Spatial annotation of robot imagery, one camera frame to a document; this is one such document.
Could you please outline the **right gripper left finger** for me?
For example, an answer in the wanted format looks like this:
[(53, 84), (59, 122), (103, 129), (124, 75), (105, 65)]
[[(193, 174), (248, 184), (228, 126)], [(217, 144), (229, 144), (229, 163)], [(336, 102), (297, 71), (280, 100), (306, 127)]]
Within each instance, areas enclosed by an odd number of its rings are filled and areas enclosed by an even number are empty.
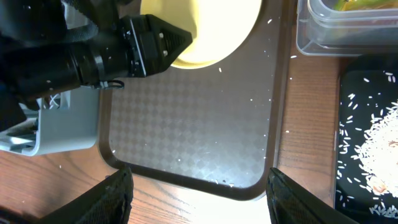
[(133, 187), (132, 172), (125, 167), (38, 222), (127, 224), (132, 208)]

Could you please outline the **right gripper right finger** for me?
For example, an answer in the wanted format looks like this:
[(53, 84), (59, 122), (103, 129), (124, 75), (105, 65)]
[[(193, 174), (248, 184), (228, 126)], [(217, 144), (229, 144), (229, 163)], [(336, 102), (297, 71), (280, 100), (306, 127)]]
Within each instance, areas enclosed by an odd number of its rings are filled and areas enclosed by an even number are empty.
[(266, 194), (273, 224), (355, 223), (354, 220), (331, 208), (277, 168), (269, 170)]

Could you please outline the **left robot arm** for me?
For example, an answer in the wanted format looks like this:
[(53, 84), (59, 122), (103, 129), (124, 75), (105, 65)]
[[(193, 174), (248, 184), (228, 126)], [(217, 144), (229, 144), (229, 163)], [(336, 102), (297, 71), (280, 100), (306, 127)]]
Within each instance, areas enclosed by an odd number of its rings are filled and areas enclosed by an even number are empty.
[(70, 1), (88, 19), (69, 29), (65, 2), (1, 2), (1, 130), (26, 120), (37, 100), (81, 86), (122, 89), (125, 78), (168, 69), (192, 34), (152, 15), (121, 17), (119, 1)]

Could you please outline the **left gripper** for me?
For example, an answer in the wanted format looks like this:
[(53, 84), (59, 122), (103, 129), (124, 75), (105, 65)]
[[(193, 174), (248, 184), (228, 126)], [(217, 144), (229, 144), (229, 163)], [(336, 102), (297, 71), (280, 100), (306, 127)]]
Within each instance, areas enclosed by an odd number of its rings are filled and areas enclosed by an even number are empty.
[(123, 88), (119, 78), (166, 71), (193, 42), (189, 31), (151, 15), (125, 16), (115, 29), (70, 44), (80, 86)]

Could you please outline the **green orange snack wrapper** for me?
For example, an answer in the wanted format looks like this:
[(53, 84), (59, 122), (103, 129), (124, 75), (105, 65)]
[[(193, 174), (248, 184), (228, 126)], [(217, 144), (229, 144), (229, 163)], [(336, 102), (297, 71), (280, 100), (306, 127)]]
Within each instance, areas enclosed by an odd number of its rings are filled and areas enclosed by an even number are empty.
[(397, 9), (397, 0), (339, 0), (333, 9), (336, 11)]

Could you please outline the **yellow round plate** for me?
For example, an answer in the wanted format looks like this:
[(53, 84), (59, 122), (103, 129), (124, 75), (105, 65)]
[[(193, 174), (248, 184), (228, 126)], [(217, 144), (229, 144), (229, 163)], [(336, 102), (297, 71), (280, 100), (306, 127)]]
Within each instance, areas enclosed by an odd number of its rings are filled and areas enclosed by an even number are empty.
[(262, 0), (142, 0), (141, 14), (152, 14), (192, 34), (193, 42), (172, 63), (198, 69), (232, 54), (250, 34)]

